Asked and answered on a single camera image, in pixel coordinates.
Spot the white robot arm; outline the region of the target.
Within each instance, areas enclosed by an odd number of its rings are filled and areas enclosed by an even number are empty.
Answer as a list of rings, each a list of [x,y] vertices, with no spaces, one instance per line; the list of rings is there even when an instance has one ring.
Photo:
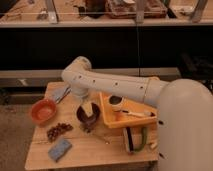
[[[83,56],[61,77],[80,97],[93,89],[155,107],[158,171],[213,171],[213,93],[202,83],[97,73]]]

